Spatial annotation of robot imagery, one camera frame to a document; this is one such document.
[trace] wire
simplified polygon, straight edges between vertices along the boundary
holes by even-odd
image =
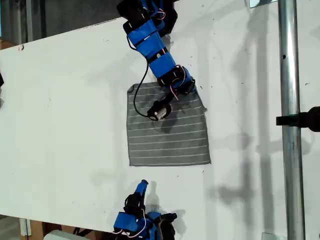
[[[176,99],[177,101],[179,101],[178,96],[174,93],[174,91],[173,91],[173,89],[172,89],[172,85],[170,85],[170,90],[171,90],[172,94],[174,95],[175,99]]]
[[[124,230],[123,229],[121,229],[121,231],[118,231],[118,232],[112,232],[112,234],[122,234],[122,232],[123,232]]]
[[[147,226],[147,220],[146,220],[146,216],[145,216],[145,210],[143,208],[141,208],[141,210],[143,211],[143,218],[144,218],[144,227],[141,229],[140,232],[138,232],[136,235],[134,236],[128,236],[129,239],[133,239],[136,238],[137,236],[139,236],[146,228]]]
[[[163,19],[165,19],[165,17],[166,17],[165,11],[163,11],[161,8],[159,8],[157,14],[162,14],[162,17],[156,18],[156,19],[158,19],[158,20],[163,20]]]
[[[185,79],[186,79],[186,71],[185,71],[184,67],[181,66],[181,65],[175,65],[175,66],[176,66],[176,67],[180,67],[180,68],[183,70],[183,73],[184,73],[183,80],[182,80],[182,82],[181,82],[181,83],[179,84],[179,86],[178,86],[178,87],[180,87],[180,86],[185,82]],[[176,79],[174,79],[174,80],[172,81],[172,83],[171,83],[171,85],[170,85],[170,90],[171,90],[172,94],[174,95],[175,99],[176,99],[177,101],[179,101],[178,96],[174,93],[173,88],[172,88],[172,85],[174,84],[174,82],[175,82],[176,80],[179,80],[179,78],[177,77]]]
[[[131,46],[128,35],[126,36],[126,39],[127,39],[127,41],[128,41],[129,47],[130,47],[132,50],[134,50],[134,51],[138,51],[137,49],[135,49],[134,47]],[[149,63],[148,63],[148,61],[146,61],[146,70],[145,70],[145,73],[144,73],[144,75],[143,75],[143,77],[142,77],[142,79],[141,79],[141,82],[139,83],[139,85],[138,85],[138,87],[137,87],[137,89],[136,89],[136,91],[135,91],[134,97],[133,97],[133,106],[134,106],[134,109],[135,109],[136,113],[139,114],[139,115],[142,116],[142,117],[145,117],[145,118],[148,118],[148,116],[142,114],[141,112],[139,112],[138,109],[137,109],[137,107],[136,107],[136,97],[137,97],[137,93],[138,93],[138,91],[139,91],[139,89],[140,89],[141,84],[143,83],[143,81],[145,80],[145,78],[146,78],[146,76],[147,76],[148,70],[149,70]]]

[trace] black cable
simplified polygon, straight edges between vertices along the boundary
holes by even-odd
[[[138,51],[137,49],[135,49],[134,47],[131,46],[128,35],[126,36],[126,40],[128,41],[129,47],[130,47],[132,50]],[[141,82],[139,83],[139,85],[138,85],[138,87],[137,87],[137,89],[136,89],[136,91],[135,91],[134,97],[133,97],[133,106],[134,106],[135,111],[137,112],[137,114],[139,114],[140,116],[145,117],[145,118],[148,118],[148,116],[142,114],[141,112],[139,112],[138,109],[137,109],[137,107],[136,107],[136,97],[137,97],[137,93],[138,93],[138,91],[139,91],[139,88],[140,88],[141,84],[143,83],[143,81],[145,80],[145,78],[146,78],[146,76],[147,76],[148,70],[149,70],[149,63],[148,63],[148,61],[146,61],[146,70],[145,70],[145,73],[144,73],[144,75],[143,75],[143,77],[142,77],[142,79],[141,79]]]
[[[28,220],[25,219],[25,229],[26,229],[26,240],[29,240],[29,233],[28,233]]]

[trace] gray cloth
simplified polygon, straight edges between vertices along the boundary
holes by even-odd
[[[205,108],[198,94],[180,95],[171,102],[172,112],[160,121],[142,117],[134,109],[138,84],[127,92],[127,137],[130,166],[189,166],[210,164]],[[156,82],[143,83],[135,105],[142,114],[168,89]]]

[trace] cardboard box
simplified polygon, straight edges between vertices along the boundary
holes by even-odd
[[[0,50],[11,48],[13,46],[15,46],[15,44],[8,42],[8,41],[5,41],[0,38]]]

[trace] black clamp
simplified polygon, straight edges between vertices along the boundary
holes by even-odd
[[[166,118],[172,111],[170,102],[174,98],[172,92],[169,92],[166,97],[160,101],[155,101],[153,106],[147,111],[147,116],[153,121],[159,121]]]
[[[308,112],[300,112],[289,116],[278,116],[277,126],[309,128],[313,132],[320,132],[320,106],[311,108]]]

